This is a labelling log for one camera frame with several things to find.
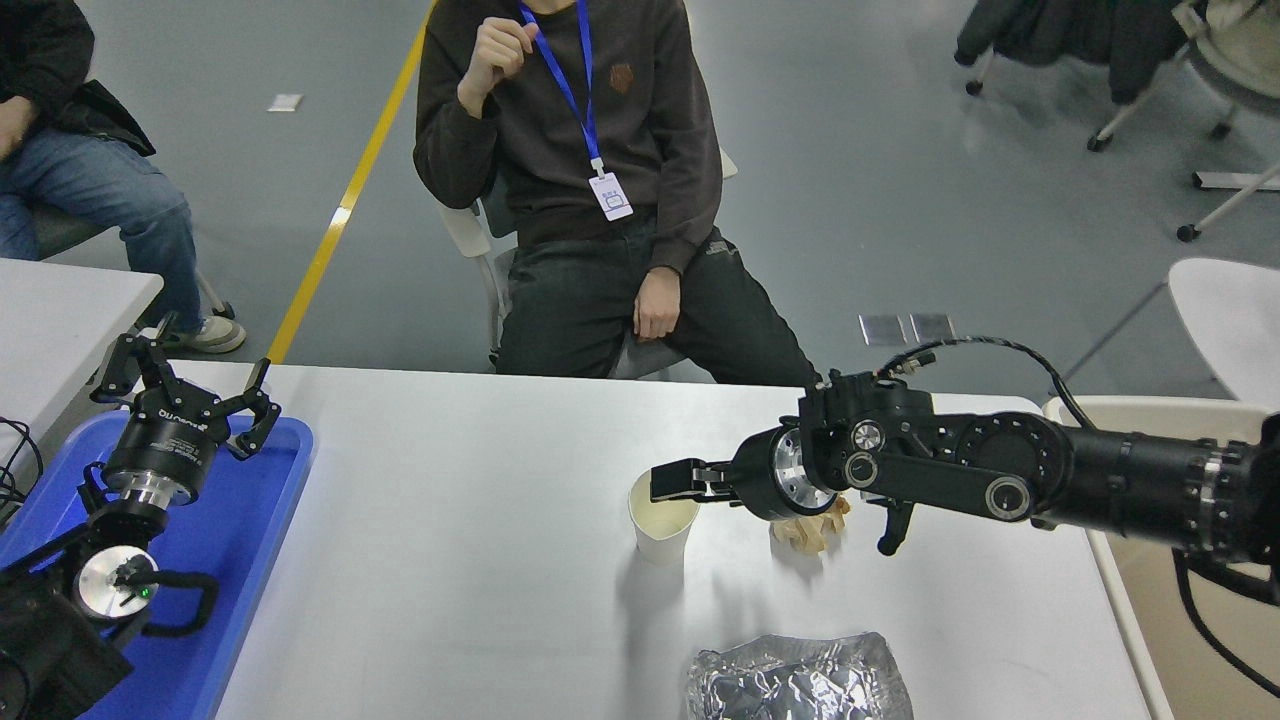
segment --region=yellow floor line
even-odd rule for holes
[[[311,266],[302,278],[302,284],[298,286],[298,292],[293,296],[293,302],[284,314],[280,328],[275,331],[275,340],[271,341],[271,348],[266,352],[271,363],[284,363],[284,357],[289,354],[293,337],[298,333],[298,327],[302,324],[302,318],[307,314],[307,307],[311,305],[311,299],[320,286],[320,279],[324,278],[324,273],[329,268],[329,260],[333,259],[333,252],[338,249],[338,241],[342,240],[342,233],[347,229],[347,220],[351,219],[351,213],[356,209],[356,201],[360,200],[360,193],[365,190],[369,173],[374,169],[374,163],[378,160],[378,155],[383,150],[383,143],[387,141],[387,133],[396,120],[396,114],[399,113],[401,102],[404,101],[404,95],[408,91],[410,82],[413,79],[413,73],[417,72],[419,61],[422,58],[422,40],[425,37],[426,22],[424,20],[422,26],[417,29],[413,47],[410,49],[408,56],[404,58],[404,65],[401,67],[399,77],[396,78],[396,86],[392,88],[390,97],[387,99],[387,105],[383,108],[381,118],[378,119],[374,135],[369,138],[369,145],[365,146],[364,155],[360,156],[356,173],[351,176],[347,192],[343,193],[338,209],[333,211],[333,219],[329,220],[329,229],[325,231],[319,250],[311,258]]]

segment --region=jeans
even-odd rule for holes
[[[634,302],[649,270],[653,234],[653,215],[643,214],[614,223],[602,238],[517,250],[498,372],[608,377],[634,329]],[[718,383],[801,387],[818,379],[795,333],[719,231],[685,268],[676,329],[658,342]]]
[[[51,128],[28,136],[0,163],[0,258],[40,259],[28,210],[35,202],[106,228],[119,227],[129,269],[164,279],[143,322],[154,325],[175,311],[170,329],[200,329],[191,209],[169,178],[132,147]]]

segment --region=blue lanyard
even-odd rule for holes
[[[520,4],[520,13],[525,17],[526,23],[538,22],[532,10],[524,3]],[[568,100],[568,106],[573,109],[573,117],[577,119],[579,127],[582,128],[582,137],[586,140],[586,152],[591,156],[591,168],[595,169],[595,174],[604,177],[604,160],[600,159],[600,141],[599,135],[595,132],[595,105],[591,100],[591,23],[586,17],[586,0],[577,0],[577,28],[582,36],[582,59],[586,64],[585,120],[582,119],[582,113],[577,109],[577,100],[573,99],[573,90],[568,86],[564,70],[561,69],[559,63],[556,60],[552,46],[547,44],[547,37],[539,32],[535,42],[538,44],[538,51],[543,55],[543,60],[547,60],[547,67],[556,77],[556,85],[561,87],[561,94]]]

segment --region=black jacket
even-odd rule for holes
[[[956,41],[972,65],[993,47],[1028,65],[1062,55],[1110,65],[1111,100],[1133,102],[1187,35],[1171,13],[1178,0],[978,0]]]
[[[155,147],[120,101],[84,82],[93,31],[74,0],[0,0],[0,101],[20,95],[40,108],[38,127],[114,137],[141,155]]]

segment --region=robotic arm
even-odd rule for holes
[[[175,377],[159,342],[120,336],[90,397],[118,402],[140,378],[143,389],[108,461],[84,468],[87,519],[0,570],[0,720],[76,717],[132,671],[120,651],[138,634],[182,637],[209,621],[216,579],[161,570],[147,547],[170,505],[198,500],[219,446],[238,460],[261,450],[280,415],[262,391],[268,364],[243,393],[220,398]],[[242,410],[253,424],[232,437],[227,419]],[[150,623],[160,587],[200,591],[188,624]]]
[[[883,555],[897,552],[918,503],[1004,523],[1029,520],[1042,529],[1069,524],[1153,541],[1174,548],[1183,606],[1206,642],[1280,697],[1280,687],[1213,637],[1187,575],[1280,605],[1280,415],[1263,423],[1256,446],[1102,432],[1079,413],[1052,369],[1084,428],[1024,413],[938,415],[929,393],[895,378],[901,370],[890,365],[847,377],[833,370],[828,382],[806,391],[797,416],[746,438],[732,460],[653,468],[652,500],[730,502],[780,520],[817,515],[837,493],[856,489],[887,511],[877,546]],[[1234,570],[1231,562],[1268,566],[1270,579]]]

